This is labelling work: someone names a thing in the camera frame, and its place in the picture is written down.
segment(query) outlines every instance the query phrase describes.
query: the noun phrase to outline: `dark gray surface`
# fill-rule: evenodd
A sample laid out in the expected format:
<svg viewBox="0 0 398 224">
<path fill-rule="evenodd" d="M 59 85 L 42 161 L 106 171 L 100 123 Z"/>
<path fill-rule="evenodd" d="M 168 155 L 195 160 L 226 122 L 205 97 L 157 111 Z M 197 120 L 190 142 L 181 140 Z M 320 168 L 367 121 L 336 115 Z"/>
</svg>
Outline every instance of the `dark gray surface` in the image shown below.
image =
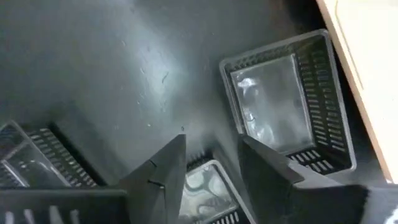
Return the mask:
<svg viewBox="0 0 398 224">
<path fill-rule="evenodd" d="M 0 122 L 56 122 L 108 183 L 178 133 L 237 169 L 219 61 L 323 26 L 315 1 L 3 1 Z"/>
</svg>

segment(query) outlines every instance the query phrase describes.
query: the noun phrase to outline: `gray floor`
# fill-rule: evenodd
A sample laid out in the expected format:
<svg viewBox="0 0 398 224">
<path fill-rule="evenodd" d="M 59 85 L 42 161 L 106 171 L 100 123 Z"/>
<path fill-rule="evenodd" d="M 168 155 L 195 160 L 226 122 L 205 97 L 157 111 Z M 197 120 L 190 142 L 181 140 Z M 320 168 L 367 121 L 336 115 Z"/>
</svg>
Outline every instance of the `gray floor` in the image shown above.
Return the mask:
<svg viewBox="0 0 398 224">
<path fill-rule="evenodd" d="M 187 134 L 189 157 L 216 141 L 230 161 L 227 169 L 237 169 L 236 131 L 218 63 L 324 27 L 315 1 L 0 5 L 0 123 L 56 123 L 107 183 L 178 133 Z M 380 170 L 371 145 L 356 105 L 346 106 L 363 159 L 344 181 L 375 184 Z"/>
</svg>

